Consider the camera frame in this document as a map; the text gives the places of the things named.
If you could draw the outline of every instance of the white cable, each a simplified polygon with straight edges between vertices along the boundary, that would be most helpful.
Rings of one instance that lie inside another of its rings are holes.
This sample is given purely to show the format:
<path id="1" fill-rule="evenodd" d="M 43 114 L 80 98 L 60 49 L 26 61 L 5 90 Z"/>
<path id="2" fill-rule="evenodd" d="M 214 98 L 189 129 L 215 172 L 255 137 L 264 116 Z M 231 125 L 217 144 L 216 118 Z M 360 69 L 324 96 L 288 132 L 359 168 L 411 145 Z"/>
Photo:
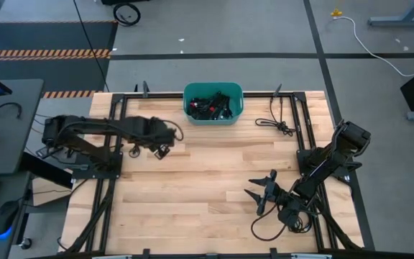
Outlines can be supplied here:
<path id="1" fill-rule="evenodd" d="M 367 47 L 365 47 L 364 43 L 362 43 L 362 41 L 359 39 L 359 37 L 357 37 L 357 33 L 356 33 L 356 23 L 353 19 L 349 18 L 349 17 L 334 17 L 333 19 L 337 20 L 337 19 L 347 19 L 349 21 L 352 22 L 352 24 L 354 25 L 354 37 L 356 38 L 356 40 L 360 43 L 360 45 L 364 48 L 365 51 L 367 51 L 370 55 L 372 55 L 375 58 L 379 58 L 380 60 L 385 61 L 387 64 L 389 64 L 390 66 L 392 66 L 392 68 L 394 68 L 397 73 L 399 73 L 401 76 L 405 76 L 405 77 L 410 77 L 410 76 L 414 76 L 414 74 L 411 75 L 405 75 L 404 73 L 400 72 L 400 70 L 398 68 L 396 68 L 393 64 L 391 64 L 391 62 L 385 60 L 384 58 L 381 58 L 373 53 L 370 52 L 370 50 L 367 49 Z"/>

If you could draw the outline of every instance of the blue light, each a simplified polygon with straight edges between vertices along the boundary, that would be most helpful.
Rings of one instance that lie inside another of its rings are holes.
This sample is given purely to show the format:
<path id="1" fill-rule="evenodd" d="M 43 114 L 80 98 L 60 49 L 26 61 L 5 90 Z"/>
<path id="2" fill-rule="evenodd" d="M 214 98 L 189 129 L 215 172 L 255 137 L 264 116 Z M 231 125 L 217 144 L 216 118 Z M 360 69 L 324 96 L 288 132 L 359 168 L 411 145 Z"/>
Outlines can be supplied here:
<path id="1" fill-rule="evenodd" d="M 0 234 L 0 240 L 6 240 L 11 235 L 12 227 L 10 227 L 5 233 Z"/>

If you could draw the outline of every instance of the orange and black striped tape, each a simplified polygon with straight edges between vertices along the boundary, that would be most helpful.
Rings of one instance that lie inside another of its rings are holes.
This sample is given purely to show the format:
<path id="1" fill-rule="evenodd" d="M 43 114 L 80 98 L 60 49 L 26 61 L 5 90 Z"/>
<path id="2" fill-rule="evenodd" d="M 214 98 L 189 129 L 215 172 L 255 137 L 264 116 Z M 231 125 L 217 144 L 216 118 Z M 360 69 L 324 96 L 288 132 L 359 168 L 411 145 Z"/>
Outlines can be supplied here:
<path id="1" fill-rule="evenodd" d="M 92 97 L 94 93 L 102 93 L 103 91 L 47 91 L 42 98 L 79 98 Z"/>
<path id="2" fill-rule="evenodd" d="M 28 24 L 28 23 L 79 23 L 80 21 L 19 21 L 19 22 L 0 22 L 0 24 Z M 83 21 L 83 23 L 92 23 L 92 22 L 117 22 L 116 20 L 91 20 Z"/>
<path id="3" fill-rule="evenodd" d="M 107 56 L 110 50 L 97 49 L 93 50 L 95 55 Z M 87 49 L 77 50 L 0 50 L 0 58 L 3 57 L 67 57 L 67 56 L 91 56 L 93 53 Z"/>
<path id="4" fill-rule="evenodd" d="M 0 58 L 0 61 L 14 61 L 14 60 L 65 60 L 65 59 L 79 59 L 79 58 L 93 58 L 89 56 L 64 56 L 64 57 L 25 57 L 25 58 Z M 109 55 L 97 55 L 97 58 L 110 58 Z"/>

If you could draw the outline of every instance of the yellow object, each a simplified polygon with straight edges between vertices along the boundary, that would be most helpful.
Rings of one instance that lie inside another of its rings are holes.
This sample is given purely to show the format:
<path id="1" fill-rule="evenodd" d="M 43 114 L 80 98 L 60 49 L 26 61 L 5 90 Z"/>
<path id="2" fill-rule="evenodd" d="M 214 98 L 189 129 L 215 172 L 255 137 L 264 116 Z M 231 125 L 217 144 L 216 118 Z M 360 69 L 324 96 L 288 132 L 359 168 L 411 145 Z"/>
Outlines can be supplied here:
<path id="1" fill-rule="evenodd" d="M 331 13 L 332 17 L 338 17 L 343 15 L 343 12 L 341 12 L 340 10 L 338 10 L 338 8 L 335 8 L 334 11 Z"/>

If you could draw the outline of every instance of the black floor mat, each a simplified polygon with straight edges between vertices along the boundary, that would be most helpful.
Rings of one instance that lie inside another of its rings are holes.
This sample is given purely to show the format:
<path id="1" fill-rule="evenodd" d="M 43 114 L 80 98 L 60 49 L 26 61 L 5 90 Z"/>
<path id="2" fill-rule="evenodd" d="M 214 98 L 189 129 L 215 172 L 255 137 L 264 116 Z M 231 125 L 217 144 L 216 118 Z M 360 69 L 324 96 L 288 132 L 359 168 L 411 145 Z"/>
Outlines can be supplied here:
<path id="1" fill-rule="evenodd" d="M 99 58 L 103 71 L 109 59 Z M 45 91 L 103 91 L 104 80 L 93 58 L 0 61 L 0 80 L 41 78 Z"/>
<path id="2" fill-rule="evenodd" d="M 94 49 L 106 49 L 113 33 L 113 22 L 86 22 Z M 0 50 L 71 50 L 88 49 L 79 22 L 0 23 Z"/>
<path id="3" fill-rule="evenodd" d="M 117 23 L 84 25 L 106 76 Z M 45 81 L 45 98 L 85 97 L 104 89 L 79 22 L 0 23 L 0 80 L 28 78 Z"/>

